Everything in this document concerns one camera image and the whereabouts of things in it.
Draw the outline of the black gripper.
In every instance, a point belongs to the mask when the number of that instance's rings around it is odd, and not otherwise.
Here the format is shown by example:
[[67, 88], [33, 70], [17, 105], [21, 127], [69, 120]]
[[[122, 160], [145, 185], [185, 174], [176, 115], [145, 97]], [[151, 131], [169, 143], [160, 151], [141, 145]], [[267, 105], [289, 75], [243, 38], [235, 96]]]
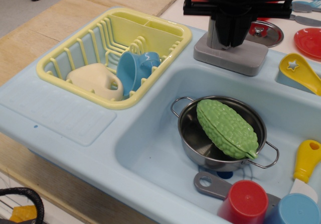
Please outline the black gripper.
[[211, 16], [210, 47], [228, 49], [243, 44], [253, 17], [289, 18], [292, 1], [185, 0], [183, 11], [185, 15]]

